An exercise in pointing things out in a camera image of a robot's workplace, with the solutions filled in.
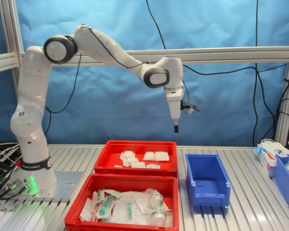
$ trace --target metal plate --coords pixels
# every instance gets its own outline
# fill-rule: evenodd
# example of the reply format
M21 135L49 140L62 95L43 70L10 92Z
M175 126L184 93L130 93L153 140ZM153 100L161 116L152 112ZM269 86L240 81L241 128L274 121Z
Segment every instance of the metal plate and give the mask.
M26 198L0 202L0 230L65 229L64 218L103 145L50 145L57 171L83 173L71 202ZM230 206L191 208L186 190L185 154L218 154L231 181ZM178 146L180 231L289 231L289 206L253 153L253 148Z
M54 172L57 177L57 182L50 189L40 192L35 197L39 197L44 201L61 201L68 202L73 195L73 192L80 181L83 172ZM27 200L34 200L33 197L28 197Z

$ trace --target black ring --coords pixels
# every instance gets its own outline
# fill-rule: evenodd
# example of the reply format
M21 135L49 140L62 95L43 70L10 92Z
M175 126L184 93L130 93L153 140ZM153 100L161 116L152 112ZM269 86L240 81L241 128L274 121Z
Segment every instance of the black ring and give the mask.
M49 43L51 43L53 41L61 42L66 48L66 55L62 60L59 60L59 61L53 60L47 54L46 48L49 45ZM45 41L44 46L43 46L43 51L44 51L46 58L50 62L52 62L54 64L66 64L77 53L78 46L77 46L76 42L73 40L73 38L70 37L69 35L63 35L63 36L57 35L57 36L51 37Z

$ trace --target connector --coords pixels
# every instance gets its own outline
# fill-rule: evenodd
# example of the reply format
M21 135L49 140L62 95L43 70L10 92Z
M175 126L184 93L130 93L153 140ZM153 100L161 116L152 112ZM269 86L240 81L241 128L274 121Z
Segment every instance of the connector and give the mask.
M18 187L18 185L20 185L20 184L21 184L21 181L20 180L16 180L9 188L11 190L15 190Z
M29 185L26 184L22 189L19 191L19 194L21 194L23 191L25 191L27 188L29 188Z

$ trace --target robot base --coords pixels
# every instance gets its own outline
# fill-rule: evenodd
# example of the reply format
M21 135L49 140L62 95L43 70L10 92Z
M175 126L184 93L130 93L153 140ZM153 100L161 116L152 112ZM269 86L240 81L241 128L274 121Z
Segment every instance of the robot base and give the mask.
M26 193L16 196L13 199L21 200L43 200L43 201L62 201L68 202L74 195L77 184L81 181L83 172L63 172L55 171L57 182L51 188L37 193L35 196L27 196Z

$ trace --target green light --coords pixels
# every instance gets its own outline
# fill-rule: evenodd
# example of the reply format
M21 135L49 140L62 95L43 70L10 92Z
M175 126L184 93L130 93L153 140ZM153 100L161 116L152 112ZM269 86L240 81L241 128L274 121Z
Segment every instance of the green light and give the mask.
M30 180L31 180L31 184L32 184L32 191L31 193L36 193L38 191L38 188L37 188L37 185L35 183L35 180L34 180L34 177L31 176L30 177Z

